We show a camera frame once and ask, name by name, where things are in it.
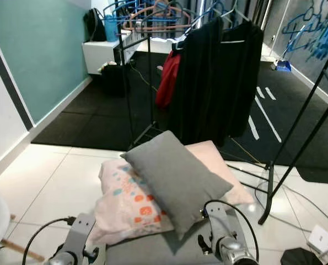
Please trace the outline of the wooden chair leg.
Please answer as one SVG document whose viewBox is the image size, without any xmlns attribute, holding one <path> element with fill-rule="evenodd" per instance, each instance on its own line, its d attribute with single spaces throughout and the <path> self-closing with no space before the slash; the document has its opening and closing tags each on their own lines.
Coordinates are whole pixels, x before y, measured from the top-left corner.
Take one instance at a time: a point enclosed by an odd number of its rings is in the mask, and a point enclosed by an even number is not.
<svg viewBox="0 0 328 265">
<path fill-rule="evenodd" d="M 0 244 L 7 249 L 19 252 L 21 254 L 26 254 L 27 257 L 33 258 L 33 259 L 37 260 L 38 262 L 45 261 L 45 258 L 42 255 L 39 255 L 33 251 L 27 250 L 25 247 L 15 244 L 14 242 L 11 242 L 7 239 L 0 240 Z"/>
</svg>

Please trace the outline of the pink patterned pillow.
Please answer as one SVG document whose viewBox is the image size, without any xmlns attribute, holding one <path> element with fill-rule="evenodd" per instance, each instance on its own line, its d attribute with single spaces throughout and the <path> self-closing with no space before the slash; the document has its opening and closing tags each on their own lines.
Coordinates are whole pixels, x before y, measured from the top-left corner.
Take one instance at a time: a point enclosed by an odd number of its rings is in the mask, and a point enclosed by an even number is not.
<svg viewBox="0 0 328 265">
<path fill-rule="evenodd" d="M 186 148 L 214 174 L 232 184 L 222 198 L 230 204 L 252 204 L 252 195 L 237 180 L 211 141 Z M 144 179 L 123 158 L 104 161 L 100 169 L 103 196 L 96 201 L 95 225 L 88 241 L 114 245 L 125 239 L 174 230 L 166 212 L 155 202 Z"/>
</svg>

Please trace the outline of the grey pillow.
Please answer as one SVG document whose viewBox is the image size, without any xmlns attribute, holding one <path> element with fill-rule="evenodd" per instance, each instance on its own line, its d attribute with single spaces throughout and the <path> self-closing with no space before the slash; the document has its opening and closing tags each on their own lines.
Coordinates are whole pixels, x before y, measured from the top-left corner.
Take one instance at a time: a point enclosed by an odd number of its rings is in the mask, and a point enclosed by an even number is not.
<svg viewBox="0 0 328 265">
<path fill-rule="evenodd" d="M 201 220 L 206 202 L 221 199 L 233 187 L 207 169 L 171 131 L 162 132 L 121 157 L 144 179 L 179 239 Z"/>
</svg>

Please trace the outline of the black bin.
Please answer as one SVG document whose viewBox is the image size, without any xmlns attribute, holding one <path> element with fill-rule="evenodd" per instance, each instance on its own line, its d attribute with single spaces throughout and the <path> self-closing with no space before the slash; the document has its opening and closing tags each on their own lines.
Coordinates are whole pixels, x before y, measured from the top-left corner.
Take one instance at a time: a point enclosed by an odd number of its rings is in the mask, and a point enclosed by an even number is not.
<svg viewBox="0 0 328 265">
<path fill-rule="evenodd" d="M 127 95 L 127 86 L 125 85 L 126 68 L 109 61 L 100 68 L 101 84 L 104 87 L 104 93 L 109 96 L 124 98 Z"/>
</svg>

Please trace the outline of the white cabinet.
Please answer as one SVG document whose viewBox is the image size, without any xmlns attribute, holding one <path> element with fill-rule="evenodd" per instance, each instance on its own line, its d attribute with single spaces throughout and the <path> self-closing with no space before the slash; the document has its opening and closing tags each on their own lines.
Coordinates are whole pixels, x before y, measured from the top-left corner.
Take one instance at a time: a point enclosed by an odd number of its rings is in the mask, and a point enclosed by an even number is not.
<svg viewBox="0 0 328 265">
<path fill-rule="evenodd" d="M 104 64 L 120 63 L 119 41 L 82 43 L 87 73 L 98 74 Z"/>
</svg>

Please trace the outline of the black backpack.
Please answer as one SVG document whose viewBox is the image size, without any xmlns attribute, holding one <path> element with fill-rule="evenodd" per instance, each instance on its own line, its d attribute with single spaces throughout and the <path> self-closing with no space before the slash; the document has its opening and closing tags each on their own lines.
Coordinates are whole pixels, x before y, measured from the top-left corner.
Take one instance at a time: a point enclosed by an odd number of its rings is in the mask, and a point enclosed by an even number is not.
<svg viewBox="0 0 328 265">
<path fill-rule="evenodd" d="M 86 42 L 106 42 L 106 30 L 104 27 L 104 16 L 97 8 L 91 8 L 83 15 Z"/>
</svg>

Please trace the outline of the blue bucket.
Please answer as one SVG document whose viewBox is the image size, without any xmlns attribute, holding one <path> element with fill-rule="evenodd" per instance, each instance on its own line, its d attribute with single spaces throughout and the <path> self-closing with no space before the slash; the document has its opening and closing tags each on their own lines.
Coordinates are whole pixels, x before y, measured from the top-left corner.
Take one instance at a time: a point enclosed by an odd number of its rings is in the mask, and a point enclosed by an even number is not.
<svg viewBox="0 0 328 265">
<path fill-rule="evenodd" d="M 103 18 L 104 32 L 106 41 L 118 42 L 120 39 L 119 18 L 116 15 L 104 15 Z"/>
</svg>

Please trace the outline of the red jacket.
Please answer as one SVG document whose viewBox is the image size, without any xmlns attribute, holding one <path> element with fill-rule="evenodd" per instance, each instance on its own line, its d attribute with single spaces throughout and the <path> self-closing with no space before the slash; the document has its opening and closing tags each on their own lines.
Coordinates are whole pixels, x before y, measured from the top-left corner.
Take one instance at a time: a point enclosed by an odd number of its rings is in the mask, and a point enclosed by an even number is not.
<svg viewBox="0 0 328 265">
<path fill-rule="evenodd" d="M 162 66 L 162 77 L 154 103 L 157 108 L 168 108 L 176 88 L 176 79 L 182 55 L 181 51 L 172 50 Z"/>
</svg>

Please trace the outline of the pink clothes hanger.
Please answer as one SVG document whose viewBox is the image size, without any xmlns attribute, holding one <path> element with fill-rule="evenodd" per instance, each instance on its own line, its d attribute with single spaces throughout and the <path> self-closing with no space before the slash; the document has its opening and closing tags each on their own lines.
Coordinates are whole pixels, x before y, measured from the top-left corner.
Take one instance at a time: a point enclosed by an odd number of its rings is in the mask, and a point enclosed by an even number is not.
<svg viewBox="0 0 328 265">
<path fill-rule="evenodd" d="M 123 28 L 133 32 L 165 32 L 188 28 L 192 22 L 191 13 L 176 5 L 176 1 L 156 0 L 151 6 L 131 13 L 123 21 Z"/>
</svg>

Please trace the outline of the grey seat cushion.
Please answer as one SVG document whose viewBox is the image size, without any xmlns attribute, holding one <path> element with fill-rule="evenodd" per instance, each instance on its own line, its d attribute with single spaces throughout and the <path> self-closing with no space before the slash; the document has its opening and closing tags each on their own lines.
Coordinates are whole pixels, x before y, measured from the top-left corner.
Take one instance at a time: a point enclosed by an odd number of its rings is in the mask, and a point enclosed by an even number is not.
<svg viewBox="0 0 328 265">
<path fill-rule="evenodd" d="M 209 220 L 194 224 L 182 238 L 175 231 L 124 240 L 108 246 L 99 265 L 223 265 L 214 255 L 205 255 L 197 237 L 209 244 Z"/>
</svg>

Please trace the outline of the long black coat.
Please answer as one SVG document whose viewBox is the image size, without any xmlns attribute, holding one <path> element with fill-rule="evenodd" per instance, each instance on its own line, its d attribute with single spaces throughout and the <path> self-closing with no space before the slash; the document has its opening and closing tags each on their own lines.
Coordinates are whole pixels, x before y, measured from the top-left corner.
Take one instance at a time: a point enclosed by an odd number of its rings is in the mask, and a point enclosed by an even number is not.
<svg viewBox="0 0 328 265">
<path fill-rule="evenodd" d="M 184 144 L 201 141 L 201 120 L 210 102 L 213 66 L 218 60 L 224 20 L 214 18 L 186 36 L 178 68 L 167 129 Z"/>
</svg>

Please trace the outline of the black garment on white hanger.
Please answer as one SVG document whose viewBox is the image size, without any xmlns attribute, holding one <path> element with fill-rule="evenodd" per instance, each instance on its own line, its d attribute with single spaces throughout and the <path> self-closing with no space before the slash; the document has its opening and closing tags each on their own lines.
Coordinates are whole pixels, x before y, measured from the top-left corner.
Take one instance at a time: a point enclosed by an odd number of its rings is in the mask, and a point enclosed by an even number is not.
<svg viewBox="0 0 328 265">
<path fill-rule="evenodd" d="M 250 21 L 223 32 L 218 55 L 222 101 L 217 109 L 222 119 L 221 140 L 240 137 L 247 128 L 259 77 L 262 39 L 263 31 Z"/>
</svg>

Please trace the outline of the black slanted metal rack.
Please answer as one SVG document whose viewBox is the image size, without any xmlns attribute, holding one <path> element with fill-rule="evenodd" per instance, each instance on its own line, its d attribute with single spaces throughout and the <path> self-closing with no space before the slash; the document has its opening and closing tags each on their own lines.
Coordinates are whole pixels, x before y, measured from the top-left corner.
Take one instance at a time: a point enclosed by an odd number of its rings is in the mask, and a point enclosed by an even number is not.
<svg viewBox="0 0 328 265">
<path fill-rule="evenodd" d="M 300 159 L 300 157 L 302 157 L 303 152 L 305 152 L 305 150 L 308 148 L 308 146 L 313 141 L 313 139 L 315 139 L 315 136 L 318 134 L 318 131 L 320 131 L 320 129 L 324 125 L 325 121 L 328 119 L 328 105 L 327 105 L 327 108 L 325 109 L 324 113 L 321 115 L 320 119 L 318 119 L 318 121 L 316 121 L 315 125 L 313 126 L 312 131 L 310 132 L 308 137 L 303 142 L 299 151 L 293 157 L 290 166 L 288 166 L 287 170 L 285 171 L 285 174 L 282 175 L 281 179 L 278 182 L 275 182 L 274 178 L 275 178 L 276 174 L 275 174 L 274 170 L 275 170 L 275 166 L 276 166 L 276 161 L 277 161 L 277 159 L 279 159 L 280 155 L 282 154 L 282 152 L 286 148 L 287 144 L 289 143 L 290 138 L 294 134 L 294 131 L 297 128 L 298 123 L 302 119 L 303 114 L 307 110 L 307 108 L 310 104 L 310 101 L 313 99 L 314 96 L 318 95 L 316 93 L 317 91 L 322 91 L 319 88 L 319 84 L 322 82 L 322 79 L 326 79 L 328 82 L 327 69 L 328 69 L 328 57 L 326 58 L 324 66 L 321 68 L 321 71 L 318 74 L 316 81 L 313 82 L 313 86 L 310 90 L 310 93 L 308 93 L 307 98 L 303 102 L 302 108 L 300 109 L 300 111 L 298 111 L 298 114 L 295 117 L 295 120 L 292 123 L 292 126 L 289 130 L 289 134 L 287 134 L 287 136 L 285 136 L 280 147 L 278 148 L 278 151 L 277 151 L 275 157 L 266 166 L 266 169 L 268 171 L 267 189 L 266 189 L 266 204 L 264 207 L 264 212 L 262 214 L 262 217 L 260 217 L 259 221 L 257 222 L 260 225 L 263 225 L 266 222 L 267 218 L 270 216 L 274 196 L 277 194 L 279 189 L 282 188 L 284 181 L 290 175 L 292 169 L 294 169 L 294 167 L 297 165 L 297 162 Z"/>
</svg>

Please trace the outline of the black round object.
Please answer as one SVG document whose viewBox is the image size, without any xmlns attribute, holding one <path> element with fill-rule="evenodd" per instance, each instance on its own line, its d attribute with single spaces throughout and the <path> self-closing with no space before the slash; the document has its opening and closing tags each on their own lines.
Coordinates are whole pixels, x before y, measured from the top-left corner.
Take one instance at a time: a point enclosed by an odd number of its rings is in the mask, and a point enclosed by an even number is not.
<svg viewBox="0 0 328 265">
<path fill-rule="evenodd" d="M 323 265 L 314 252 L 297 247 L 285 250 L 280 265 Z"/>
</svg>

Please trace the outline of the white power adapter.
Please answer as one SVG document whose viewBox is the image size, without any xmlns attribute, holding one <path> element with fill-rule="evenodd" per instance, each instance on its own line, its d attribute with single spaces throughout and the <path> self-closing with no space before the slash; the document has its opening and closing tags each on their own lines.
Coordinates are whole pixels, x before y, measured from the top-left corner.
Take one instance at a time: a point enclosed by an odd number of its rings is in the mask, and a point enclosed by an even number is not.
<svg viewBox="0 0 328 265">
<path fill-rule="evenodd" d="M 307 245 L 317 254 L 323 256 L 328 252 L 328 230 L 315 225 L 307 239 Z"/>
</svg>

